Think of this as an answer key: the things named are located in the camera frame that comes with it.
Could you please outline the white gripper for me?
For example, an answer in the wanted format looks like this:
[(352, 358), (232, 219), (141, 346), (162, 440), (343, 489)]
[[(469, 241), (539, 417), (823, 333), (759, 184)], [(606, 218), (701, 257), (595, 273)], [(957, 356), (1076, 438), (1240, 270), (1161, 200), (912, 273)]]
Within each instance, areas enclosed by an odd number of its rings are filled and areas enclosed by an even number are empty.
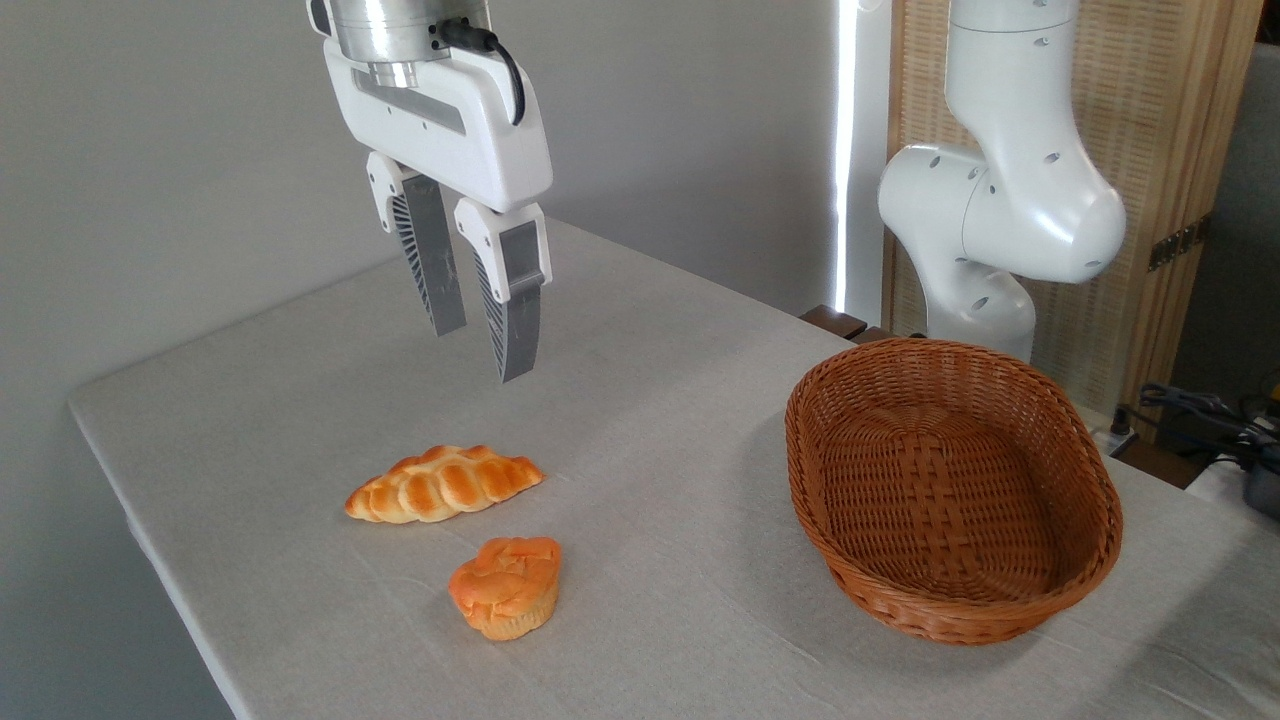
[(553, 170), (531, 81), (513, 124), (509, 72), (498, 56), (442, 47), (413, 64), (412, 88), (378, 85), (335, 37), (324, 56), (349, 132), (379, 151), (366, 164), (378, 215), (404, 251), (435, 333), (466, 325), (439, 182), (471, 197), (457, 202), (454, 219), (474, 249), (500, 379), (532, 370), (541, 287), (552, 281), (545, 217), (532, 201), (550, 188)]

